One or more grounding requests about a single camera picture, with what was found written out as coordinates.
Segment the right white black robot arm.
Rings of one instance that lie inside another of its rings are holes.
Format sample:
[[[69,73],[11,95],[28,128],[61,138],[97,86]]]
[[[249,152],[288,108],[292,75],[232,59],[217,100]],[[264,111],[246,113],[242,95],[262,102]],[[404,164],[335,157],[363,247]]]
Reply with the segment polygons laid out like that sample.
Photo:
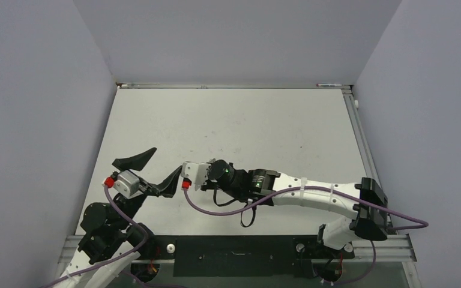
[[[388,238],[388,200],[373,178],[363,177],[358,183],[325,183],[274,170],[235,169],[231,163],[215,160],[199,164],[190,179],[197,189],[220,190],[251,209],[289,205],[338,214],[338,219],[319,226],[315,249],[324,257],[357,239]]]

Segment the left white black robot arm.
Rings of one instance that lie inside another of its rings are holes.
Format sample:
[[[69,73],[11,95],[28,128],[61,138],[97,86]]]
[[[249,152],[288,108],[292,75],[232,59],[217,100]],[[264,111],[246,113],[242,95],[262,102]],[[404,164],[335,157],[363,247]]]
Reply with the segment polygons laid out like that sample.
[[[106,287],[132,261],[155,260],[162,254],[155,234],[133,220],[147,197],[175,195],[181,166],[159,184],[138,175],[156,150],[114,159],[115,171],[103,181],[107,202],[85,208],[80,223],[84,235],[71,262],[50,287]]]

